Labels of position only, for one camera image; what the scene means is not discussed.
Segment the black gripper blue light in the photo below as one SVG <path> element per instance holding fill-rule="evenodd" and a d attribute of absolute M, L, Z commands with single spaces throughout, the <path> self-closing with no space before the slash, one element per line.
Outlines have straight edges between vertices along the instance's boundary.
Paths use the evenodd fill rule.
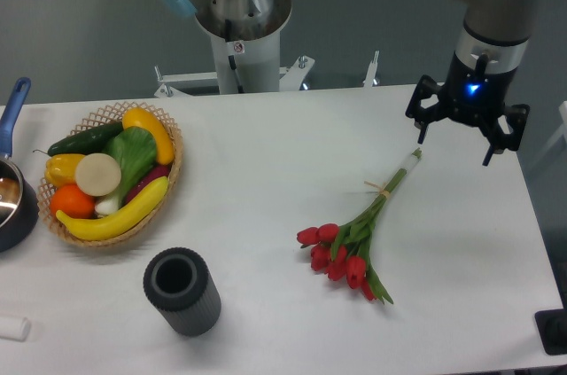
<path fill-rule="evenodd" d="M 429 125 L 448 118 L 471 127 L 480 127 L 489 147 L 482 165 L 487 167 L 495 154 L 516 152 L 521 144 L 530 107 L 507 105 L 505 98 L 517 69 L 505 73 L 478 74 L 454 54 L 444 85 L 424 74 L 409 100 L 405 115 L 419 129 L 422 145 Z"/>

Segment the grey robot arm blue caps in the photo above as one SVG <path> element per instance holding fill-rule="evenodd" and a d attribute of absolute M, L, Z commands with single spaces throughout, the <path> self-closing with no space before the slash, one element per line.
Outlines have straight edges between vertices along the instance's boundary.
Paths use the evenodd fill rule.
<path fill-rule="evenodd" d="M 223 94 L 280 88 L 280 31 L 291 0 L 161 0 L 209 34 Z M 505 97 L 522 61 L 541 0 L 459 0 L 466 4 L 462 32 L 443 84 L 423 76 L 407 116 L 421 132 L 449 119 L 479 129 L 488 154 L 516 151 L 530 112 Z"/>

